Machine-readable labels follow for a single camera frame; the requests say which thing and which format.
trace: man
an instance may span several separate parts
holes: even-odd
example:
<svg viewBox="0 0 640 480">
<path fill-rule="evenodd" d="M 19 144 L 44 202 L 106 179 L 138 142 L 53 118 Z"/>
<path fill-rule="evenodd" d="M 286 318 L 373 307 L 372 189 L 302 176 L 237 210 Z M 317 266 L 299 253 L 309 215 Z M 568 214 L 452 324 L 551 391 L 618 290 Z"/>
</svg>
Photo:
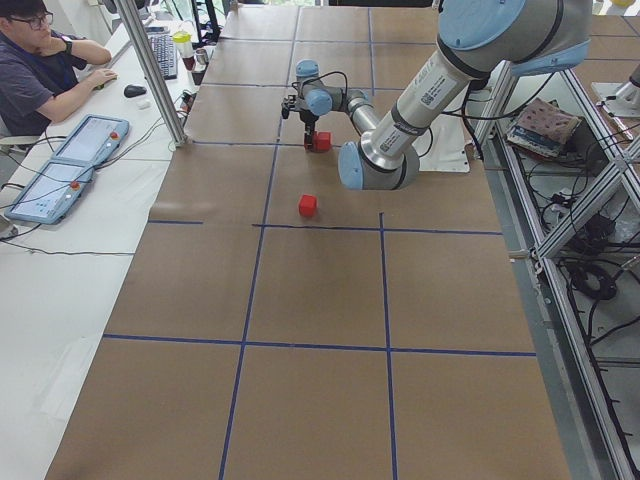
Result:
<svg viewBox="0 0 640 480">
<path fill-rule="evenodd" d="M 52 31 L 52 17 L 43 0 L 0 0 L 0 116 L 11 135 L 40 135 L 117 77 L 102 68 L 78 82 L 73 67 L 105 64 L 111 53 Z"/>
</svg>

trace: bottle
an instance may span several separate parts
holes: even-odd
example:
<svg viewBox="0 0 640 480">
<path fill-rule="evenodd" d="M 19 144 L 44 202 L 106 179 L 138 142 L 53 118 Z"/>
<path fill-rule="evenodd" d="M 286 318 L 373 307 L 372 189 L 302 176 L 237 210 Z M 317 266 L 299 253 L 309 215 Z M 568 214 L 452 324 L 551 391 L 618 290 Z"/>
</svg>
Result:
<svg viewBox="0 0 640 480">
<path fill-rule="evenodd" d="M 196 60 L 193 57 L 191 34 L 189 32 L 185 32 L 184 30 L 180 30 L 174 33 L 172 38 L 174 43 L 178 47 L 178 52 L 180 53 L 180 58 L 182 58 L 184 66 L 187 67 L 187 70 L 189 71 L 193 70 Z"/>
</svg>

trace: gray t-shirt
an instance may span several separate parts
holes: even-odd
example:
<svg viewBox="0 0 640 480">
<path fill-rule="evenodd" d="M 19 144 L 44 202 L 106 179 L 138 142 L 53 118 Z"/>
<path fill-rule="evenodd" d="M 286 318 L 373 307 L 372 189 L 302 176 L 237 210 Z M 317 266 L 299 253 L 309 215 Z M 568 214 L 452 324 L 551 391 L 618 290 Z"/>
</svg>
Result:
<svg viewBox="0 0 640 480">
<path fill-rule="evenodd" d="M 50 57 L 30 54 L 0 33 L 0 115 L 11 134 L 42 134 L 50 120 L 36 110 L 78 84 L 72 67 L 86 66 L 86 61 L 64 52 Z"/>
</svg>

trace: computer mouse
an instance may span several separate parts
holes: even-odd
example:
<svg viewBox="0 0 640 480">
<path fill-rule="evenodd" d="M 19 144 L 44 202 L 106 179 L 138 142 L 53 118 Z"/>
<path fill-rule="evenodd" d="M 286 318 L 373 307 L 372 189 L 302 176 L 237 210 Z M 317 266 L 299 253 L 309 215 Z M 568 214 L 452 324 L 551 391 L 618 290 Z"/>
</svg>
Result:
<svg viewBox="0 0 640 480">
<path fill-rule="evenodd" d="M 147 93 L 147 89 L 142 85 L 127 85 L 124 87 L 124 96 L 127 98 L 138 97 Z"/>
</svg>

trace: black wristwatch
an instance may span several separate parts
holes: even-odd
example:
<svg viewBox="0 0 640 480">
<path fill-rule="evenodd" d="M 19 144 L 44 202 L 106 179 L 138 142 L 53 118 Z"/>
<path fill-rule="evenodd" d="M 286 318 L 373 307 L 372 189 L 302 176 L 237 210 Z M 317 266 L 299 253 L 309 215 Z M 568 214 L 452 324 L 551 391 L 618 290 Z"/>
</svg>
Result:
<svg viewBox="0 0 640 480">
<path fill-rule="evenodd" d="M 71 47 L 73 47 L 73 42 L 71 41 L 71 39 L 69 37 L 67 37 L 65 35 L 62 35 L 60 38 L 62 39 L 62 41 L 66 45 L 64 53 L 66 53 L 67 55 L 71 55 Z"/>
</svg>

